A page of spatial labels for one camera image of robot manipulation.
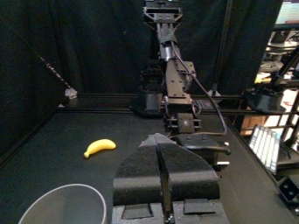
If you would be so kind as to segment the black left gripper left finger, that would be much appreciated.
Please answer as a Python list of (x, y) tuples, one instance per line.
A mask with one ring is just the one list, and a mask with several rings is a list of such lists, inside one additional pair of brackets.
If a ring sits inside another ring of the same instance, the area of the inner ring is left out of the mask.
[(161, 152), (155, 133), (140, 143), (136, 151), (121, 162), (113, 179), (113, 205), (160, 203), (161, 194)]

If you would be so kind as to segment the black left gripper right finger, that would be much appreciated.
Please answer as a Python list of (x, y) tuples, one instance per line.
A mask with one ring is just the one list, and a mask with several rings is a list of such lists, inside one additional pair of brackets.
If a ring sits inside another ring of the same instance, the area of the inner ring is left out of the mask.
[(217, 200), (219, 178), (205, 160), (165, 136), (156, 138), (156, 152), (172, 201)]

